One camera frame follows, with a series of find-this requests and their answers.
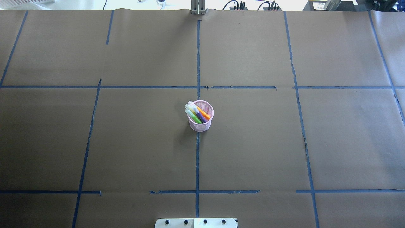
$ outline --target pink basket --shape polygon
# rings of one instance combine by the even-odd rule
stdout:
[[[190,127],[198,132],[206,131],[211,126],[211,120],[214,117],[214,109],[212,108],[211,104],[206,101],[198,100],[194,101],[194,104],[196,104],[198,107],[200,107],[200,109],[206,112],[211,117],[211,119],[209,119],[205,123],[196,123],[189,116],[187,116]]]

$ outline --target white mounting plate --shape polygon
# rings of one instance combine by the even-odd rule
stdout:
[[[172,218],[158,219],[155,228],[237,228],[238,223],[233,218]]]

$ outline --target green marker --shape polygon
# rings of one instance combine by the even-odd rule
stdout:
[[[202,123],[202,122],[196,117],[196,115],[194,115],[194,114],[190,111],[190,109],[186,108],[186,109],[185,109],[185,112],[187,113],[187,115],[188,115],[191,119],[194,120],[194,122],[196,122],[196,123]]]

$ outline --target silver cylinder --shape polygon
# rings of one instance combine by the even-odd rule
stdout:
[[[328,1],[325,3],[324,8],[325,8],[327,11],[335,11],[336,8],[339,6],[339,4],[340,4],[341,2],[342,2],[342,0],[328,0]]]

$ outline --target white plastic basket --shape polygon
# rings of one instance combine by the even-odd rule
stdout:
[[[209,119],[205,123],[196,123],[189,116],[187,116],[190,127],[198,132],[206,131],[211,126],[211,120],[214,117],[214,109],[212,108],[210,103],[203,100],[194,101],[194,104],[196,104],[198,107],[200,107],[200,109],[206,112],[211,117],[211,119]]]
[[[21,6],[27,3],[47,3],[55,2],[55,0],[0,0],[0,8],[8,9],[17,6]]]

